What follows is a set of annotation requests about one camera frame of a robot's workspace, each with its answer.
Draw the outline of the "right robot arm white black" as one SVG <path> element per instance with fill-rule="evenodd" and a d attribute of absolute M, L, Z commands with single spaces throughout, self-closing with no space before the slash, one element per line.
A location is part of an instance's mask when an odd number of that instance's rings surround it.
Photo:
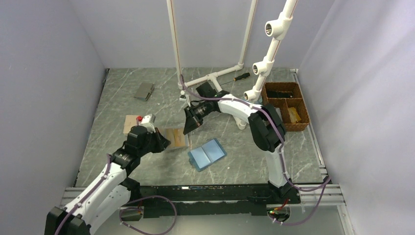
<path fill-rule="evenodd" d="M 243 101 L 231 94 L 223 97 L 203 97 L 196 105 L 184 108 L 184 134 L 203 124 L 203 118 L 212 112 L 232 115 L 250 126 L 256 146 L 265 153 L 269 173 L 270 198 L 282 203 L 288 198 L 292 181 L 284 161 L 285 127 L 272 105 L 257 105 Z"/>

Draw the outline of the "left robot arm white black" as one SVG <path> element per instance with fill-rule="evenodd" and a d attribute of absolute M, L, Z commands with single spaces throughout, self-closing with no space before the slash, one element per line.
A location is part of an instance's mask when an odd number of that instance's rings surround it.
<path fill-rule="evenodd" d="M 148 153 L 161 153 L 171 142 L 158 128 L 134 126 L 121 148 L 107 155 L 101 173 L 63 208 L 54 207 L 46 216 L 46 235 L 93 235 L 121 206 L 140 201 L 139 182 L 129 178 Z"/>

